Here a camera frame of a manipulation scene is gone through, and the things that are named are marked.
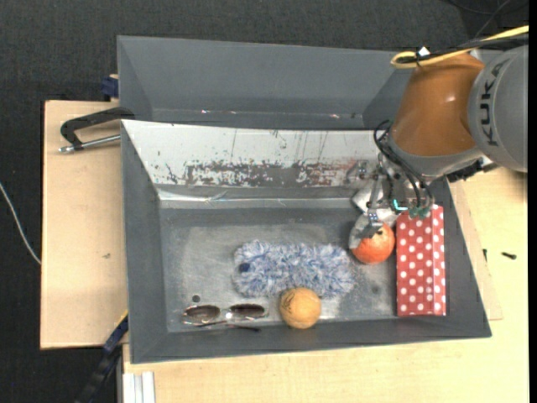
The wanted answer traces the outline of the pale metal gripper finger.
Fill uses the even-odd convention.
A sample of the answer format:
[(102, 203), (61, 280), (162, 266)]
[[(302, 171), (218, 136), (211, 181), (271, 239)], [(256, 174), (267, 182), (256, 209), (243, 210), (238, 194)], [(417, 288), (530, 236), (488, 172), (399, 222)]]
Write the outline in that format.
[(352, 196), (351, 202), (359, 210), (366, 212), (370, 207), (371, 195), (372, 190), (370, 188), (362, 188)]
[(364, 238), (372, 238), (382, 227), (376, 211), (361, 214), (349, 234), (349, 246), (358, 247)]

